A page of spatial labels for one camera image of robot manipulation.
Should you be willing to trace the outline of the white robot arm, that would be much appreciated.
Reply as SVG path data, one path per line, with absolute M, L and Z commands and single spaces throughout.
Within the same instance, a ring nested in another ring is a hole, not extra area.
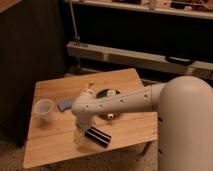
M 200 78 L 180 76 L 104 98 L 86 89 L 71 111 L 83 130 L 95 115 L 156 112 L 158 171 L 213 171 L 213 87 Z

